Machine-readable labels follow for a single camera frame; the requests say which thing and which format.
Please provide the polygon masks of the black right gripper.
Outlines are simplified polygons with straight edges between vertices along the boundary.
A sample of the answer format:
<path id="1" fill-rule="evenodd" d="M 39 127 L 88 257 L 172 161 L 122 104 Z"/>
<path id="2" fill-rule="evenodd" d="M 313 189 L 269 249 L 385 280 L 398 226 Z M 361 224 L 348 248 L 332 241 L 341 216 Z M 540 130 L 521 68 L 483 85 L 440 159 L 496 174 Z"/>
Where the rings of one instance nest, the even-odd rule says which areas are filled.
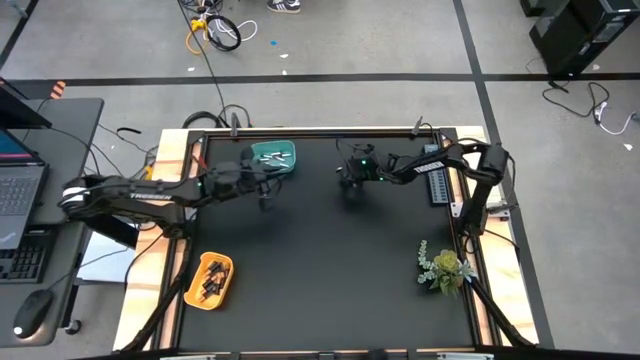
<path id="1" fill-rule="evenodd" d="M 371 156 L 351 157 L 345 161 L 343 173 L 339 175 L 339 185 L 348 189 L 350 198 L 362 198 L 364 182 L 384 180 L 379 174 L 379 168 L 378 161 Z"/>

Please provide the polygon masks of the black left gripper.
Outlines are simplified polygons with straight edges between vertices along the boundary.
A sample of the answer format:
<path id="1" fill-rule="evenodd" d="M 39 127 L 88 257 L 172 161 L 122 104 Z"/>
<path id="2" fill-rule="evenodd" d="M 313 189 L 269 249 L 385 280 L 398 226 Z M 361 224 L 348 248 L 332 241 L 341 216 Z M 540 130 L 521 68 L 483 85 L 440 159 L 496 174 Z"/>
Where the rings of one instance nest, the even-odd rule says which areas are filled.
<path id="1" fill-rule="evenodd" d="M 281 166 L 269 166 L 267 162 L 260 162 L 259 158 L 251 159 L 249 167 L 252 171 L 223 171 L 211 175 L 211 195 L 214 199 L 233 199 L 257 190 L 260 200 L 270 200 L 275 196 L 274 182 L 266 180 L 259 182 L 261 175 L 276 176 L 281 172 Z"/>

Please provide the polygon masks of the teal plastic bin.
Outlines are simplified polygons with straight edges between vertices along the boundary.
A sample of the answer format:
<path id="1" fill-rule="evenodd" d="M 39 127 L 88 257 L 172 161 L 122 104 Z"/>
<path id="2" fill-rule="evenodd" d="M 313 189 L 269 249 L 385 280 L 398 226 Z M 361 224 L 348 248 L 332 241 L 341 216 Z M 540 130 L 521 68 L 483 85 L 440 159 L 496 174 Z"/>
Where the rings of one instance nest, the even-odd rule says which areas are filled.
<path id="1" fill-rule="evenodd" d="M 281 172 L 279 174 L 287 174 L 292 172 L 295 169 L 296 165 L 296 148 L 295 144 L 289 140 L 276 140 L 276 141 L 267 141 L 267 142 L 258 142 L 251 145 L 251 150 L 253 151 L 253 159 L 255 158 L 271 158 L 269 154 L 272 153 L 291 153 L 293 157 L 293 161 L 285 161 L 290 167 L 281 166 Z"/>

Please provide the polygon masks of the yellow plastic bin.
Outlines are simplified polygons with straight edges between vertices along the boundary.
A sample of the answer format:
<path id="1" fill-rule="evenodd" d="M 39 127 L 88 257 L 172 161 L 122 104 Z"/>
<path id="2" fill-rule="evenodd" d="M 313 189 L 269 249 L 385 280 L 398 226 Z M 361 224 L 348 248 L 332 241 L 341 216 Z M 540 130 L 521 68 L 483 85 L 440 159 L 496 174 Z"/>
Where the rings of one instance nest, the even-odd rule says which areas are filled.
<path id="1" fill-rule="evenodd" d="M 209 267 L 214 263 L 219 262 L 222 266 L 218 269 L 217 272 L 210 272 Z M 220 287 L 220 294 L 215 295 L 212 293 L 212 288 L 214 286 L 218 286 L 216 284 L 216 280 L 220 277 L 219 272 L 229 269 L 228 277 L 226 277 L 226 282 L 223 287 Z M 211 289 L 207 290 L 208 296 L 207 298 L 200 298 L 200 293 L 203 292 L 203 285 L 208 281 L 208 277 L 211 274 L 218 275 L 215 280 L 214 285 Z M 188 291 L 183 295 L 184 302 L 192 307 L 201 309 L 201 310 L 214 310 L 220 307 L 223 303 L 227 290 L 230 287 L 232 277 L 234 275 L 234 263 L 233 260 L 223 254 L 215 253 L 215 252 L 205 252 L 200 256 L 200 262 L 196 269 L 195 275 L 191 281 L 190 287 Z"/>

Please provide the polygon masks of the grey multi-port hub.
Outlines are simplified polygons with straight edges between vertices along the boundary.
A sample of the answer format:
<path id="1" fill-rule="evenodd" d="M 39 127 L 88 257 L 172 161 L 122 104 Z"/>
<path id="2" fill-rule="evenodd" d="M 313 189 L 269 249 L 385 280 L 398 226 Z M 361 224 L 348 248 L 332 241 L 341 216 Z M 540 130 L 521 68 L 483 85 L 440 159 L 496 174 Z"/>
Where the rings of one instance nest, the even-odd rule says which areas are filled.
<path id="1" fill-rule="evenodd" d="M 433 206 L 450 203 L 449 185 L 445 168 L 439 168 L 427 173 L 430 191 L 430 201 Z"/>

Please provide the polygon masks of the artificial green plant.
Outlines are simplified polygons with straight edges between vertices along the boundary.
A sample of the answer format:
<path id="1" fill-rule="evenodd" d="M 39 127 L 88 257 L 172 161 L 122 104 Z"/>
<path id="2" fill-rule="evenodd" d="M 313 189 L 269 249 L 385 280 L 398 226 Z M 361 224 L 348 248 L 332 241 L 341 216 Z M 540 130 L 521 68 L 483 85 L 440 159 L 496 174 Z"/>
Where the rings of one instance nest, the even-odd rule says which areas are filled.
<path id="1" fill-rule="evenodd" d="M 422 240 L 417 251 L 419 273 L 417 283 L 429 290 L 439 290 L 446 296 L 457 297 L 465 282 L 471 283 L 477 272 L 468 260 L 460 260 L 455 251 L 443 249 L 428 257 L 428 242 Z"/>

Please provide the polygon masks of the black desk crossbar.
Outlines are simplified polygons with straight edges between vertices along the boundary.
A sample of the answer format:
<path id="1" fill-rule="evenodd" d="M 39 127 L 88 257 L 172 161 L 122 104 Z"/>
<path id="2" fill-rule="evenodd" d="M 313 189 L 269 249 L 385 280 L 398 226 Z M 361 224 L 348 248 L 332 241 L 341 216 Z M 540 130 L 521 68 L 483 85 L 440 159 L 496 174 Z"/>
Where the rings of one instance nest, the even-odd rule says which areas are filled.
<path id="1" fill-rule="evenodd" d="M 97 216 L 81 219 L 81 223 L 101 235 L 114 240 L 120 245 L 135 249 L 139 236 L 139 230 L 130 224 L 111 216 Z"/>

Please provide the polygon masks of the person's shoe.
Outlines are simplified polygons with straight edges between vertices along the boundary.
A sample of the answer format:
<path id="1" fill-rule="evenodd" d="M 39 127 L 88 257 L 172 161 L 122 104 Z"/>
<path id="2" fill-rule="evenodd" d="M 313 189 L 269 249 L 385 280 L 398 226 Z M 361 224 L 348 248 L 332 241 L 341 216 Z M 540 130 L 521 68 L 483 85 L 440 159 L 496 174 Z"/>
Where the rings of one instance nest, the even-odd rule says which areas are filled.
<path id="1" fill-rule="evenodd" d="M 297 14 L 301 10 L 300 0 L 268 0 L 267 8 L 276 13 Z"/>

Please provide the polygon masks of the white floor panel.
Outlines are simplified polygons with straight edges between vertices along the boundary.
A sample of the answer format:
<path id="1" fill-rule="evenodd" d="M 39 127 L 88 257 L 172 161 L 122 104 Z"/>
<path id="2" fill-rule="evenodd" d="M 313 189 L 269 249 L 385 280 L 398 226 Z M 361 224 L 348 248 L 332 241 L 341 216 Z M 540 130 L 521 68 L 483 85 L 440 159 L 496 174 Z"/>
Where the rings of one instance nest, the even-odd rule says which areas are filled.
<path id="1" fill-rule="evenodd" d="M 77 278 L 84 281 L 123 283 L 135 250 L 93 232 Z"/>

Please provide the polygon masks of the black desk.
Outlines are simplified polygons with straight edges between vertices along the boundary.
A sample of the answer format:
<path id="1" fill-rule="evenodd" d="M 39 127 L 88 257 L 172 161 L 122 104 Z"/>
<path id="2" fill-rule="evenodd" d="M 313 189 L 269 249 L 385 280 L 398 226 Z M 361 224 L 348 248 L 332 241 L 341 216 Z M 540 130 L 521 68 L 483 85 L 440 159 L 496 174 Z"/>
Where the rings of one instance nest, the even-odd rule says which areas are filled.
<path id="1" fill-rule="evenodd" d="M 15 130 L 18 138 L 49 164 L 49 175 L 34 211 L 33 225 L 51 225 L 57 231 L 52 252 L 39 283 L 0 284 L 0 348 L 46 346 L 71 321 L 73 282 L 89 239 L 89 229 L 68 222 L 57 207 L 63 185 L 81 175 L 90 158 L 86 146 L 95 135 L 104 101 L 99 98 L 29 100 L 27 105 L 52 123 L 45 130 Z M 23 301 L 32 292 L 50 288 L 53 302 L 40 328 L 31 337 L 14 335 L 13 321 Z"/>

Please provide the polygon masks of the grey laptop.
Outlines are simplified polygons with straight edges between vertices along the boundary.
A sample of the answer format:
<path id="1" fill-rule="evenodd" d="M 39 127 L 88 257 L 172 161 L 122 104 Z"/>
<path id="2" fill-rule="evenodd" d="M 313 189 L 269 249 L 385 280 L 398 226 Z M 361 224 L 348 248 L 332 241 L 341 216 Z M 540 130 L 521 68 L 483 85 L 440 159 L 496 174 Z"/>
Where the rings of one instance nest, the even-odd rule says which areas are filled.
<path id="1" fill-rule="evenodd" d="M 0 128 L 0 250 L 19 246 L 47 171 L 36 153 Z"/>

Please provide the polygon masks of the black monitor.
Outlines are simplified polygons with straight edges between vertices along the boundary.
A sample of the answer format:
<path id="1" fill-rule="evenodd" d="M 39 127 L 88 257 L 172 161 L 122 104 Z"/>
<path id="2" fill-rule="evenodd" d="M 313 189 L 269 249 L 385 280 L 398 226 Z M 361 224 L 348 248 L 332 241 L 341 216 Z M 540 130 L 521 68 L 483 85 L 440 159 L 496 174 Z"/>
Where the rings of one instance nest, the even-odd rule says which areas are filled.
<path id="1" fill-rule="evenodd" d="M 48 129 L 52 123 L 23 102 L 23 94 L 0 77 L 0 128 Z"/>

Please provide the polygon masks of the black keyboard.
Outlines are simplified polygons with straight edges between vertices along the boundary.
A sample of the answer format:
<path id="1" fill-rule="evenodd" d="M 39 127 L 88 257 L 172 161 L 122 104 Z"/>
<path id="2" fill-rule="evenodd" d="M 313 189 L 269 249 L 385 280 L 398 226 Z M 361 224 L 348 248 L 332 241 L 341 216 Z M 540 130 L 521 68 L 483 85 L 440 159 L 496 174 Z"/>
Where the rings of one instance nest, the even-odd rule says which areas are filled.
<path id="1" fill-rule="evenodd" d="M 49 255 L 45 246 L 0 250 L 0 284 L 40 283 Z"/>

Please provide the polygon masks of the black computer mouse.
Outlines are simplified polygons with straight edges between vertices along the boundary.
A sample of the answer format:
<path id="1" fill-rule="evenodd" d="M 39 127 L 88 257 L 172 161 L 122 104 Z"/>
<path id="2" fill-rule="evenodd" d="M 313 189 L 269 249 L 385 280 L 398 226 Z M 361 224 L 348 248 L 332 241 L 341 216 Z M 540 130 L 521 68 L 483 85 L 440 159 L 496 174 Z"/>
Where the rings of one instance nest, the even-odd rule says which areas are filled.
<path id="1" fill-rule="evenodd" d="M 19 339 L 27 339 L 34 335 L 43 324 L 53 300 L 54 293 L 48 289 L 30 293 L 14 317 L 14 335 Z"/>

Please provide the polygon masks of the black frame strut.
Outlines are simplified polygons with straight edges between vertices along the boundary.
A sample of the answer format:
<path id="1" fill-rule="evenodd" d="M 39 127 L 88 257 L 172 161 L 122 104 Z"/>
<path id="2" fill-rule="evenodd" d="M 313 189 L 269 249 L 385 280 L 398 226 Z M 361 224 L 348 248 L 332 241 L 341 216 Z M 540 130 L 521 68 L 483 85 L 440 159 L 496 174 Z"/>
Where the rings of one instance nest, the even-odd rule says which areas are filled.
<path id="1" fill-rule="evenodd" d="M 170 303 L 173 301 L 173 298 L 183 288 L 186 282 L 186 269 L 188 267 L 190 252 L 191 244 L 190 241 L 187 240 L 177 275 L 172 280 L 166 293 L 160 298 L 158 305 L 151 313 L 144 326 L 137 332 L 130 343 L 119 350 L 120 353 L 137 352 L 142 350 L 154 334 L 158 324 L 164 318 L 164 314 L 166 313 Z"/>
<path id="2" fill-rule="evenodd" d="M 469 281 L 470 287 L 475 294 L 479 297 L 480 301 L 485 306 L 489 315 L 494 319 L 498 328 L 505 334 L 512 346 L 520 348 L 535 348 L 536 345 L 525 337 L 523 337 L 516 327 L 508 320 L 506 315 L 501 311 L 495 301 L 491 298 L 488 291 L 482 286 L 482 284 L 474 277 Z"/>

